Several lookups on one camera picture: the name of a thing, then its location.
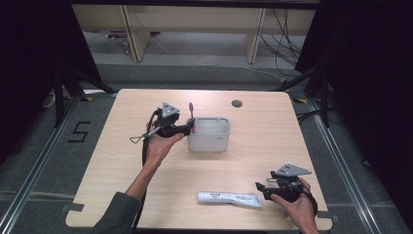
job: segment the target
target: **white toothpaste tube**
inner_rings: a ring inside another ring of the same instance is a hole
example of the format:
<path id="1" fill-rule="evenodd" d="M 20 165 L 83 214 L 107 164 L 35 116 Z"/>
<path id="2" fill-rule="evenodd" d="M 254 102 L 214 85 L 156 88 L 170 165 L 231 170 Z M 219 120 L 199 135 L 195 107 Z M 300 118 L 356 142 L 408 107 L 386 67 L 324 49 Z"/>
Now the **white toothpaste tube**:
<path id="1" fill-rule="evenodd" d="M 232 203 L 241 206 L 262 207 L 257 195 L 247 193 L 199 192 L 198 201 L 203 203 Z"/>

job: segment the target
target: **dark sleeve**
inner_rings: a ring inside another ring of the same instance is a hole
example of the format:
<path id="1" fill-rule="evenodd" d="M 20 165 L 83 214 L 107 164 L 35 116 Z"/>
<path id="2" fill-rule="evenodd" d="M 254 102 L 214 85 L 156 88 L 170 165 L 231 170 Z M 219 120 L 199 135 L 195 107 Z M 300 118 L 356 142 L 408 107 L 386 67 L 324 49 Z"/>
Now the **dark sleeve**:
<path id="1" fill-rule="evenodd" d="M 117 192 L 92 233 L 131 233 L 134 217 L 141 206 L 140 201 Z"/>

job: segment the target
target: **translucent plastic box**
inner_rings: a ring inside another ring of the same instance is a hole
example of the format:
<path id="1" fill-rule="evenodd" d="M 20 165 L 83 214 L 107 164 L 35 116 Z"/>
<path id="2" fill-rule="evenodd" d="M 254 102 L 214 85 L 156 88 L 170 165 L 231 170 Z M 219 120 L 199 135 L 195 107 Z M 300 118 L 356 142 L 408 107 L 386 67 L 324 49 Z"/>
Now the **translucent plastic box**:
<path id="1" fill-rule="evenodd" d="M 223 152 L 227 149 L 231 133 L 230 121 L 223 117 L 199 117 L 195 128 L 187 137 L 192 152 Z"/>

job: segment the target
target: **table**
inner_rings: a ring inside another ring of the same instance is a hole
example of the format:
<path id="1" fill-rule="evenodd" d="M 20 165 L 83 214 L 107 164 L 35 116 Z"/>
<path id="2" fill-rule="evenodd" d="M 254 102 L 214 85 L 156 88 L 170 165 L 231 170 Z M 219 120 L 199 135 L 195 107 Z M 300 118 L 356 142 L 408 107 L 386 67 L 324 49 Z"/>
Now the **table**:
<path id="1" fill-rule="evenodd" d="M 241 107 L 232 106 L 240 100 Z M 290 99 L 285 93 L 190 90 L 122 90 L 119 92 L 66 223 L 93 226 L 113 195 L 125 191 L 141 168 L 141 142 L 130 137 L 144 133 L 154 110 L 167 102 L 180 109 L 182 125 L 190 117 L 226 117 L 231 122 L 228 147 L 221 153 L 193 153 L 186 138 L 170 151 L 153 177 L 140 218 L 140 228 L 289 230 L 296 229 L 283 210 L 265 201 L 255 182 L 268 185 L 270 171 L 285 163 L 311 170 L 303 177 L 312 185 L 320 211 L 327 207 Z M 202 205 L 199 191 L 259 194 L 262 209 L 233 205 Z M 330 218 L 316 218 L 320 230 L 331 228 Z"/>

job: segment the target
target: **wooden table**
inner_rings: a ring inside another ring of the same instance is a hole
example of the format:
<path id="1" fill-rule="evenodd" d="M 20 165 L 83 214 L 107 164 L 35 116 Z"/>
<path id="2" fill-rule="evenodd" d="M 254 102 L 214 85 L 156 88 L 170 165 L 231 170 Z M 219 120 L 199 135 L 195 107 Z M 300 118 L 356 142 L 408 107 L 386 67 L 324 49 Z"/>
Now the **wooden table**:
<path id="1" fill-rule="evenodd" d="M 242 107 L 234 107 L 233 100 Z M 327 211 L 305 141 L 285 93 L 189 90 L 122 90 L 112 107 L 94 154 L 74 199 L 81 212 L 70 211 L 66 223 L 90 227 L 101 218 L 113 195 L 125 191 L 141 168 L 141 142 L 130 137 L 145 132 L 154 110 L 167 102 L 180 109 L 176 125 L 190 117 L 226 117 L 231 122 L 228 148 L 222 153 L 193 153 L 187 139 L 178 142 L 153 177 L 147 192 L 141 228 L 290 230 L 297 229 L 283 210 L 265 201 L 255 182 L 268 185 L 270 171 L 285 163 L 311 170 L 303 175 L 312 185 L 320 211 Z M 255 193 L 262 209 L 203 205 L 200 191 Z M 330 218 L 316 219 L 320 230 Z"/>

